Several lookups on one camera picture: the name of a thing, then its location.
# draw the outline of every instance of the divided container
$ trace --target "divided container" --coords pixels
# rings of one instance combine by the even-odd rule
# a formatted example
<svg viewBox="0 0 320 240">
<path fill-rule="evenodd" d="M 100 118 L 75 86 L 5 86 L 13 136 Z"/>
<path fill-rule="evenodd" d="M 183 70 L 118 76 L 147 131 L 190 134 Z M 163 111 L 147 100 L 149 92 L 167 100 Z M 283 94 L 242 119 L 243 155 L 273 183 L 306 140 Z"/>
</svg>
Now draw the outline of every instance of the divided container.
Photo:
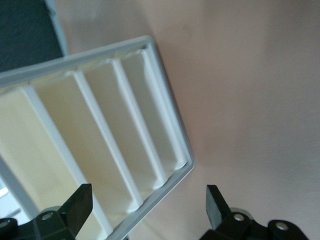
<svg viewBox="0 0 320 240">
<path fill-rule="evenodd" d="M 123 239 L 193 168 L 152 38 L 0 74 L 0 175 L 34 218 L 91 183 L 77 239 Z"/>
</svg>

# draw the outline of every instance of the cream-colored compartment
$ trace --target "cream-colored compartment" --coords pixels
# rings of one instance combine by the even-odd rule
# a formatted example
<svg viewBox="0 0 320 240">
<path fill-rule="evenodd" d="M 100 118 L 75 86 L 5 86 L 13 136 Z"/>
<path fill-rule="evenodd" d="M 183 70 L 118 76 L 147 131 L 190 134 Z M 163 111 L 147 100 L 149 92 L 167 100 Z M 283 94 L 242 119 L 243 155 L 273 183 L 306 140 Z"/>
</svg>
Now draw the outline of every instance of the cream-colored compartment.
<svg viewBox="0 0 320 240">
<path fill-rule="evenodd" d="M 82 72 L 32 84 L 112 227 L 117 226 L 143 201 Z"/>
<path fill-rule="evenodd" d="M 0 96 L 0 155 L 39 211 L 61 206 L 86 180 L 31 86 Z M 112 232 L 93 196 L 93 211 L 77 239 Z"/>
<path fill-rule="evenodd" d="M 157 87 L 157 78 L 146 64 L 144 51 L 130 53 L 121 64 L 141 110 L 155 148 L 168 174 L 182 168 L 187 160 L 174 131 L 171 118 Z"/>
<path fill-rule="evenodd" d="M 84 72 L 139 192 L 146 199 L 167 177 L 132 93 L 113 64 L 102 62 Z"/>
</svg>

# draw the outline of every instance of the silver screw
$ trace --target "silver screw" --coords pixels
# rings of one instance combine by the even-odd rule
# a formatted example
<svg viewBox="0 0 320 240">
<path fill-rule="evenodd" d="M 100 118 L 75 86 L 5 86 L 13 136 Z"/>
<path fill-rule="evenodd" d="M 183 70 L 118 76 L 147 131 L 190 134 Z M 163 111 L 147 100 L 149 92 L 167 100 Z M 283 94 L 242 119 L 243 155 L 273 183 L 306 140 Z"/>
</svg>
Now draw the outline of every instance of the silver screw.
<svg viewBox="0 0 320 240">
<path fill-rule="evenodd" d="M 281 222 L 281 221 L 278 221 L 275 226 L 282 230 L 282 231 L 287 231 L 288 230 L 288 226 L 284 223 L 284 222 Z"/>
<path fill-rule="evenodd" d="M 239 214 L 239 213 L 235 214 L 233 217 L 234 217 L 235 220 L 237 220 L 237 221 L 239 221 L 239 222 L 242 222 L 242 221 L 245 220 L 245 217 L 242 216 L 242 215 Z"/>
<path fill-rule="evenodd" d="M 47 220 L 47 219 L 51 218 L 53 214 L 54 214 L 53 212 L 47 213 L 47 214 L 43 215 L 41 219 Z"/>
<path fill-rule="evenodd" d="M 10 219 L 8 221 L 4 221 L 0 223 L 0 228 L 4 228 L 5 226 L 7 226 L 10 223 Z"/>
</svg>

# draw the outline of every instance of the black textured surface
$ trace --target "black textured surface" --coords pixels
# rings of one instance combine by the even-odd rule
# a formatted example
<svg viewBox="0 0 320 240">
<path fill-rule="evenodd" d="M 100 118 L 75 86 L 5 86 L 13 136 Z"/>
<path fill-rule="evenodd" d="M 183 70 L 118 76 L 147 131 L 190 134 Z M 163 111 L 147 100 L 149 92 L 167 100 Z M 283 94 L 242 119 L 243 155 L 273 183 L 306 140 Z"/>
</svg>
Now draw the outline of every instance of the black textured surface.
<svg viewBox="0 0 320 240">
<path fill-rule="evenodd" d="M 0 0 L 0 72 L 62 56 L 43 0 Z"/>
</svg>

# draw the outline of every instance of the table surface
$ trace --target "table surface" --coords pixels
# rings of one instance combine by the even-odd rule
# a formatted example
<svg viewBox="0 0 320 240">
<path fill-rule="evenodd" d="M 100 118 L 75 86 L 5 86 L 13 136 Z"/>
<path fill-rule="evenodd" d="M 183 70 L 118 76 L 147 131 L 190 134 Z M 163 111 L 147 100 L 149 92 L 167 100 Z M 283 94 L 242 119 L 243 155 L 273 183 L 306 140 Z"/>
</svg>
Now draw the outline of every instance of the table surface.
<svg viewBox="0 0 320 240">
<path fill-rule="evenodd" d="M 132 240 L 197 240 L 206 185 L 257 222 L 320 237 L 320 4 L 315 0 L 55 0 L 70 54 L 155 38 L 195 169 Z"/>
</svg>

